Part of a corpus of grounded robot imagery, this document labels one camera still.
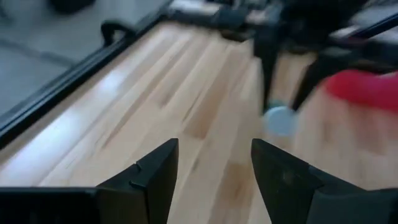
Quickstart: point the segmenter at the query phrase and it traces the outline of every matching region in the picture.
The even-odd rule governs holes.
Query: gray floor
[[[10,18],[0,19],[0,117],[69,67],[38,55],[56,54],[67,62],[78,62],[102,46],[100,25],[104,20],[120,19],[134,25],[165,2],[97,0],[72,16],[60,16],[46,0],[0,1]]]

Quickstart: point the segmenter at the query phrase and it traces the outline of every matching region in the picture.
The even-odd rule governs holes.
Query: red object
[[[331,95],[381,110],[398,113],[398,74],[378,75],[345,70],[325,82]]]

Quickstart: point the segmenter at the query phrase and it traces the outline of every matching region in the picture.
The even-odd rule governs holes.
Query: wooden surface
[[[290,101],[311,60],[284,55],[273,98]],[[259,69],[250,42],[161,24],[2,150],[0,185],[95,186],[170,138],[180,158],[169,223],[270,223],[252,138],[362,187],[397,185],[395,116],[315,94],[281,142],[262,133]]]

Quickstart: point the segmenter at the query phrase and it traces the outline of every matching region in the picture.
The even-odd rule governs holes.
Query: light wood plank
[[[294,139],[264,135],[251,44],[158,25],[0,152],[0,185],[94,186],[179,138],[169,223],[271,223],[250,158],[251,139],[263,136],[367,189],[397,186],[393,114],[319,89]],[[281,56],[271,98],[289,104],[312,60]]]

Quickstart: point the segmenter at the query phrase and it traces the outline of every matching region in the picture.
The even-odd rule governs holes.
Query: wooden table
[[[289,57],[276,86],[292,83],[274,90],[283,100],[312,59]],[[250,42],[158,25],[0,152],[0,185],[95,186],[179,138],[169,223],[269,223],[250,160],[251,139],[267,138],[259,69]],[[303,109],[295,147],[285,149],[363,187],[396,185],[396,118],[377,111],[374,128],[359,119],[371,114],[352,118],[355,106],[322,97]],[[371,139],[356,134],[363,126],[389,132]]]

